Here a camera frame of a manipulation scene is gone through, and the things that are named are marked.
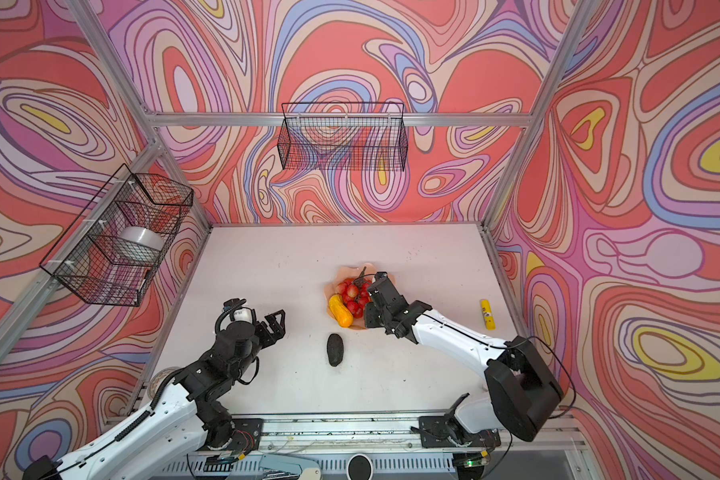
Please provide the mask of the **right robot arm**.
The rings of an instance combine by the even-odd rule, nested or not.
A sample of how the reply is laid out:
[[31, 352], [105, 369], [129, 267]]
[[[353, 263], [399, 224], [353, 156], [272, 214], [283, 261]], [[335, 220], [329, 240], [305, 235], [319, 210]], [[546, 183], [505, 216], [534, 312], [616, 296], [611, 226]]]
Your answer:
[[461, 395], [433, 427], [421, 418], [418, 430], [424, 440], [465, 446], [483, 432], [502, 428], [531, 442], [552, 418], [564, 394], [530, 339], [490, 337], [425, 302], [410, 303], [385, 272], [373, 275], [368, 293], [366, 327], [450, 357], [480, 376], [487, 388], [479, 395]]

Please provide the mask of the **red grape bunch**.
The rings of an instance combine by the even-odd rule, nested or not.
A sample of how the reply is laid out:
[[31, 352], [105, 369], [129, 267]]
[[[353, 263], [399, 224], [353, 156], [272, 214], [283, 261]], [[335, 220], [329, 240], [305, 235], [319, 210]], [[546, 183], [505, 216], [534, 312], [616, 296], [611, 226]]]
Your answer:
[[372, 279], [373, 275], [363, 267], [356, 273], [348, 274], [334, 286], [334, 293], [342, 297], [355, 319], [364, 316], [365, 307], [370, 303], [368, 288]]

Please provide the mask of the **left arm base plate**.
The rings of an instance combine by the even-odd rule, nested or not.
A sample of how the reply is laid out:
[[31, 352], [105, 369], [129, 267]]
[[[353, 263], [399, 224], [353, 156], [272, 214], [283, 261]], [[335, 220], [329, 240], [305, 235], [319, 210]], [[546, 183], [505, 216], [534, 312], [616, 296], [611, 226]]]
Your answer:
[[263, 426], [262, 418], [233, 417], [220, 427], [212, 429], [203, 447], [207, 450], [250, 453], [259, 448]]

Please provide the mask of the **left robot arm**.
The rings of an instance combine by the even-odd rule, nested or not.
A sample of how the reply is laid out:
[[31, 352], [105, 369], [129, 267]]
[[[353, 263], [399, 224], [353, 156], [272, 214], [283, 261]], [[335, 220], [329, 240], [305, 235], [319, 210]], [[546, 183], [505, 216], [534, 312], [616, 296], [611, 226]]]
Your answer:
[[250, 451], [255, 442], [240, 430], [220, 399], [248, 385], [259, 354], [286, 334], [286, 313], [259, 320], [243, 298], [225, 302], [214, 323], [214, 342], [197, 360], [168, 374], [152, 399], [90, 443], [53, 460], [44, 455], [25, 479], [148, 479], [165, 464], [202, 447], [226, 450], [234, 441]]

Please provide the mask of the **yellow fake mango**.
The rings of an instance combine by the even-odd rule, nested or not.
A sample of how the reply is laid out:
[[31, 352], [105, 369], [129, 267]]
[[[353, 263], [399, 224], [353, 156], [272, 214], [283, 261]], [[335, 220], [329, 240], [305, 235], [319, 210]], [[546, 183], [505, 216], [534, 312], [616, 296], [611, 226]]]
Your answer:
[[350, 328], [354, 323], [354, 316], [343, 303], [339, 294], [332, 295], [328, 300], [330, 314], [341, 328]]

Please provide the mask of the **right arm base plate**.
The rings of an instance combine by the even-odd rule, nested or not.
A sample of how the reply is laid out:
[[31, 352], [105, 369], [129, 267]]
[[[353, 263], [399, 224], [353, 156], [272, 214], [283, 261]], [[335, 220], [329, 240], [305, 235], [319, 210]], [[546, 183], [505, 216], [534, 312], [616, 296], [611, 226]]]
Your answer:
[[492, 451], [502, 445], [497, 430], [470, 433], [446, 415], [420, 416], [411, 431], [418, 434], [423, 448], [480, 448]]

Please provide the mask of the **dark fake avocado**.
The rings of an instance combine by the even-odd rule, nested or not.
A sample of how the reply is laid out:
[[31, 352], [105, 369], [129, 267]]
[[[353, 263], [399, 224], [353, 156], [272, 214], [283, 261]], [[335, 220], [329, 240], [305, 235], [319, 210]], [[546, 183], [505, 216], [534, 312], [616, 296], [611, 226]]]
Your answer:
[[331, 367], [339, 366], [344, 359], [344, 341], [337, 333], [331, 333], [326, 342], [328, 364]]

